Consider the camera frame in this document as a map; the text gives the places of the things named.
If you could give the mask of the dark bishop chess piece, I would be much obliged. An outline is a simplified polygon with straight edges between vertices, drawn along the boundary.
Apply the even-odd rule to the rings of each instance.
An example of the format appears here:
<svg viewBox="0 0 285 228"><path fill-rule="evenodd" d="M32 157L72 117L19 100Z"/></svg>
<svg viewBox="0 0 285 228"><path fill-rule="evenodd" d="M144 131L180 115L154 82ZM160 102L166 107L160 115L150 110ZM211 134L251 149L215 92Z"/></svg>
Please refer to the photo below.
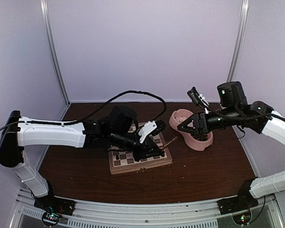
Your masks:
<svg viewBox="0 0 285 228"><path fill-rule="evenodd" d="M178 136L173 137L170 141L166 142L165 144L163 144L160 149L161 150L165 150L166 148L168 148L174 141L176 141L178 139Z"/></svg>

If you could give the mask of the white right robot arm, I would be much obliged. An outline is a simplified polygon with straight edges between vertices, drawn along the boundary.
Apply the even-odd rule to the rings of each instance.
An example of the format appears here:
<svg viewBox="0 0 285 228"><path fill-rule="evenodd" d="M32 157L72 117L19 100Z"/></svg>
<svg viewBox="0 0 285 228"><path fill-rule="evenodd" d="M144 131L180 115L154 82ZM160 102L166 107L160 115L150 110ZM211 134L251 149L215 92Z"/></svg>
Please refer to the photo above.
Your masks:
<svg viewBox="0 0 285 228"><path fill-rule="evenodd" d="M210 107L206 98L195 87L187 92L192 102L202 108L178 125L178 130L194 137L206 135L214 130L236 126L276 141L285 147L285 117L270 105L255 101L247 102L243 86L239 81L222 83L217 86L220 109ZM285 169L262 178L248 180L234 199L237 209L245 209L252 198L285 191Z"/></svg>

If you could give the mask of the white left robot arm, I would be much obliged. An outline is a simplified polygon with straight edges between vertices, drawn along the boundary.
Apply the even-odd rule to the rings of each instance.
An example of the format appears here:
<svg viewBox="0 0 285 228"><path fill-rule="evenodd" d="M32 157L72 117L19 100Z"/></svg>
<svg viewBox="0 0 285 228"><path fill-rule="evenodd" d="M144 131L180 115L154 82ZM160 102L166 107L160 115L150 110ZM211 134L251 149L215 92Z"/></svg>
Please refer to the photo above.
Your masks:
<svg viewBox="0 0 285 228"><path fill-rule="evenodd" d="M163 121L152 120L138 126L136 112L126 106L115 106L108 116L99 120L49 122L21 116L12 111L1 129L0 164L14 170L20 180L31 190L49 211L59 206L50 183L32 167L24 155L25 146L59 145L74 148L98 149L114 146L132 152L139 162L154 156L164 156L164 149L153 136L165 128Z"/></svg>

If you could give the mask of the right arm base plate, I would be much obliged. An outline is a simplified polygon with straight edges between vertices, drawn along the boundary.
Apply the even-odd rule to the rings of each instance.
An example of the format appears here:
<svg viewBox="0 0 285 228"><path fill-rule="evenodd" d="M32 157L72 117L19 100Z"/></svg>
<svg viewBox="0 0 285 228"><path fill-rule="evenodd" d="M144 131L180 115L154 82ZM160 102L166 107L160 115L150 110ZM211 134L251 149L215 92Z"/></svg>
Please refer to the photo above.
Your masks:
<svg viewBox="0 0 285 228"><path fill-rule="evenodd" d="M223 198L218 201L218 208L221 215L248 210L258 206L258 200L248 196L235 196Z"/></svg>

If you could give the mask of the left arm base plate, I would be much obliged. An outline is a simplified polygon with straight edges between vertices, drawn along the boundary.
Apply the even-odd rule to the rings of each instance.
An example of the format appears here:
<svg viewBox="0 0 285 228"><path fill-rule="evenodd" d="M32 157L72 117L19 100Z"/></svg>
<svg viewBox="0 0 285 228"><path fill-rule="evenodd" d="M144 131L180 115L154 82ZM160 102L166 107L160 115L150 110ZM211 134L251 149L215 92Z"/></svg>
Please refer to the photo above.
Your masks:
<svg viewBox="0 0 285 228"><path fill-rule="evenodd" d="M55 213L58 215L73 215L76 202L73 200L67 200L63 198L57 198L51 195L47 195L41 198L35 198L34 206L36 208L43 209L46 212Z"/></svg>

